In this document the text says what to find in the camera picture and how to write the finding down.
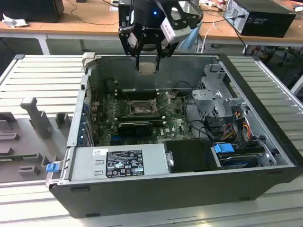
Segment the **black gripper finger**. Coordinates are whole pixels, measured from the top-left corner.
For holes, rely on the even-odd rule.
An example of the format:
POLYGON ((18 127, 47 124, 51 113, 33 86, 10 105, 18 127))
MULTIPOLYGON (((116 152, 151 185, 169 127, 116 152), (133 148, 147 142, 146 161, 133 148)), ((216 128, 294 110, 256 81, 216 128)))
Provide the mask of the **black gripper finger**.
POLYGON ((120 26, 118 36, 126 55, 136 60, 135 69, 139 70, 141 48, 137 46, 137 38, 132 32, 132 27, 120 26))
POLYGON ((162 49, 161 42, 157 40, 155 41, 155 45, 157 49, 156 71, 159 71, 161 59, 165 57, 170 57, 174 53, 176 47, 178 46, 178 43, 168 44, 164 49, 162 49))

